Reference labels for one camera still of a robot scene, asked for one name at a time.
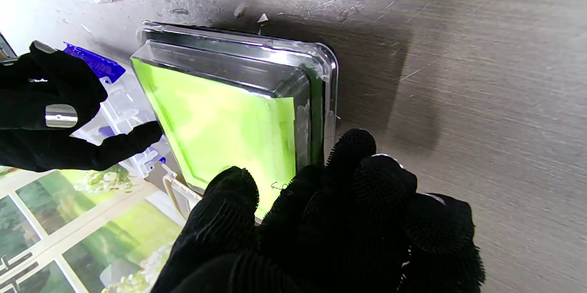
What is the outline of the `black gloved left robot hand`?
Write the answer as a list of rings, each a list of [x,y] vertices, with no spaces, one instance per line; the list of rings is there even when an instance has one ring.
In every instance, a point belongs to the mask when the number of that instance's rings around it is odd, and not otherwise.
[[[307,166],[261,224],[245,168],[220,172],[191,210],[153,293],[479,293],[486,272],[469,203],[351,129]]]

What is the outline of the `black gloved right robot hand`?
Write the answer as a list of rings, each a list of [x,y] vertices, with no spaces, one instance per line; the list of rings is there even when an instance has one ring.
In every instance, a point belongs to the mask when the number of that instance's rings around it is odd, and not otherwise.
[[[146,151],[163,136],[156,121],[100,145],[72,134],[100,111],[108,94],[80,58],[33,41],[1,65],[0,163],[33,172],[103,171]]]

